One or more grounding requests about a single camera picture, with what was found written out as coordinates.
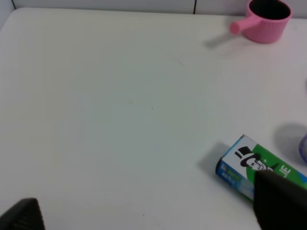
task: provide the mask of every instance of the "pink cup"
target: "pink cup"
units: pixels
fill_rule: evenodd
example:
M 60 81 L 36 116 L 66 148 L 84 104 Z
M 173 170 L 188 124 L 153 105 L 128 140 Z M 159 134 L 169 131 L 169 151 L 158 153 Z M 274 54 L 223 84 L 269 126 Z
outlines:
M 266 6 L 261 0 L 252 0 L 248 3 L 246 18 L 232 22 L 230 32 L 238 34 L 243 32 L 245 37 L 258 43 L 276 42 L 292 16 L 291 8 L 278 0 L 266 0 Z

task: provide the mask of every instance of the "top hat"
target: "top hat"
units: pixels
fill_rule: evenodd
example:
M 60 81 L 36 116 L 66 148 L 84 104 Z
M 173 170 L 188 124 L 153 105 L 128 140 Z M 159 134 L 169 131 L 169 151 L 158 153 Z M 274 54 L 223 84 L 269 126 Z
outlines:
M 256 160 L 261 159 L 261 155 L 259 153 L 253 153 L 249 147 L 241 147 L 236 152 L 235 155 L 237 155 L 241 159 L 241 166 L 247 167 L 247 161 L 251 158 L 255 158 Z

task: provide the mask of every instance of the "blue object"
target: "blue object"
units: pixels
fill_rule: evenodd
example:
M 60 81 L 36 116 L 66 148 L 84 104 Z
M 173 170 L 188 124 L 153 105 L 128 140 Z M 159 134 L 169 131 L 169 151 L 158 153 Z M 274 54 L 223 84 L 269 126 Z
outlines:
M 306 154 L 306 150 L 307 150 L 307 134 L 303 137 L 303 139 L 299 143 L 298 150 L 299 150 L 299 154 L 301 154 L 301 157 L 303 158 L 303 160 L 307 163 L 307 154 Z

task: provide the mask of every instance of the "toothpaste box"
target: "toothpaste box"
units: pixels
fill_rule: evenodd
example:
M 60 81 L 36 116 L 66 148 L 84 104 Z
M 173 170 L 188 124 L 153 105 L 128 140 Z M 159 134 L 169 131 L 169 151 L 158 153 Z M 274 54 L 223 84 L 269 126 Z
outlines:
M 307 177 L 245 135 L 216 165 L 216 174 L 251 200 L 254 198 L 254 176 L 257 170 L 274 171 L 307 188 Z

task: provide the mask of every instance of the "table surface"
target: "table surface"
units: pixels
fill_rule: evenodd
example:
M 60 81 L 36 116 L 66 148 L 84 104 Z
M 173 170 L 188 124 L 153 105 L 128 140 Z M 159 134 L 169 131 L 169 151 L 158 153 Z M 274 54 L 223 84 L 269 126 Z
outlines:
M 0 212 L 37 197 L 47 230 L 258 230 L 215 164 L 246 134 L 307 174 L 307 21 L 260 45 L 230 35 L 234 19 L 14 11 L 0 33 Z

